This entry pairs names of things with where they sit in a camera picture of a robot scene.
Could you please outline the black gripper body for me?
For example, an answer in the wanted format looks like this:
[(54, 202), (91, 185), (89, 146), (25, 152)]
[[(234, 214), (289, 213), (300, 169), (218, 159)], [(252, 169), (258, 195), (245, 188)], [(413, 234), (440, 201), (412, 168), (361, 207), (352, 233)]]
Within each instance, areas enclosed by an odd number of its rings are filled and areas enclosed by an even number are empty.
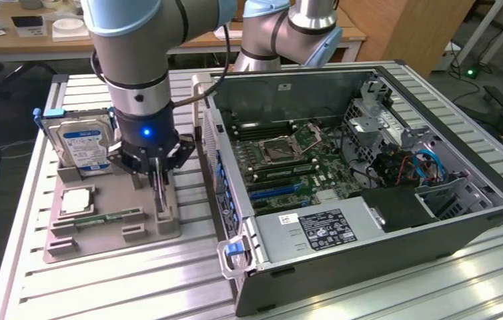
[(114, 111), (121, 143), (146, 148), (147, 159), (157, 158), (163, 167), (166, 155), (179, 139), (174, 129), (173, 103), (167, 103), (151, 115), (138, 116), (117, 109)]

